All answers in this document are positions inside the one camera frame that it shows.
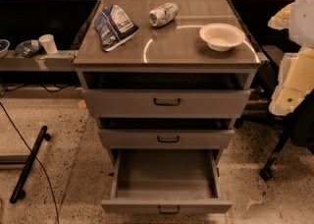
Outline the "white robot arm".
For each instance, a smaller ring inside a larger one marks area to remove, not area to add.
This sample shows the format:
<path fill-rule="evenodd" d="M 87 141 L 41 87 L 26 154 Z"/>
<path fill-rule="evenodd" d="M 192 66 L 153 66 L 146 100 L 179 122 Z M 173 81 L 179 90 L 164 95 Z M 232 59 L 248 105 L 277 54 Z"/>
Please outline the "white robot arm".
<path fill-rule="evenodd" d="M 297 53 L 285 53 L 278 73 L 279 83 L 269 110 L 286 116 L 314 89 L 314 0 L 295 0 L 268 22 L 268 27 L 288 29 L 288 38 L 300 46 Z"/>

